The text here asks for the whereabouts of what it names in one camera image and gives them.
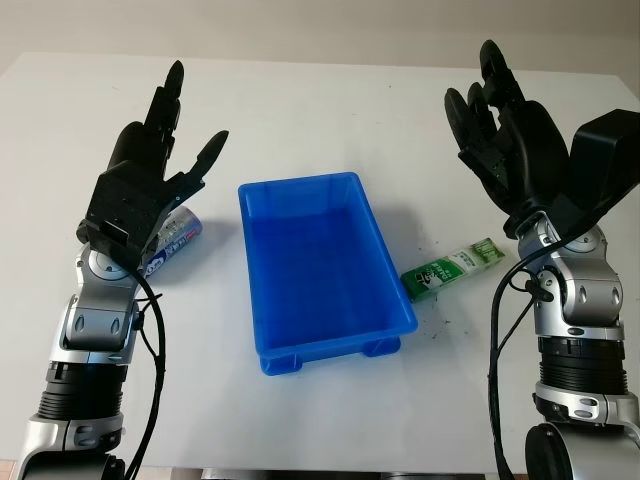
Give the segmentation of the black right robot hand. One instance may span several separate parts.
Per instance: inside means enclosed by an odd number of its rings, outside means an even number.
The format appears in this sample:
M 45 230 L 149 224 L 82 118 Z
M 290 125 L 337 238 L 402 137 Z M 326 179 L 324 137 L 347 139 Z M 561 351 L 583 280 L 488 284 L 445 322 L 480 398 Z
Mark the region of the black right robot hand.
M 548 111 L 525 98 L 493 40 L 483 43 L 479 60 L 483 82 L 466 96 L 449 88 L 444 108 L 458 157 L 507 215 L 503 230 L 515 239 L 527 219 L 559 195 L 569 154 Z

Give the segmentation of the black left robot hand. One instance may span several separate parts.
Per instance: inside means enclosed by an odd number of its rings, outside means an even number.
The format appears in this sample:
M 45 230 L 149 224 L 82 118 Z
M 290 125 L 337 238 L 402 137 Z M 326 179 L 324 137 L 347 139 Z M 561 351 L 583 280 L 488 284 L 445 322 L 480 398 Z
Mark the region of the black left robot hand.
M 229 137 L 221 130 L 205 144 L 196 161 L 187 172 L 179 172 L 165 178 L 166 165 L 172 154 L 181 114 L 181 90 L 184 66 L 175 61 L 164 84 L 157 87 L 146 118 L 127 125 L 116 140 L 107 169 L 100 175 L 102 182 L 133 184 L 162 183 L 184 188 L 199 189 L 204 186 L 204 176 L 213 167 Z

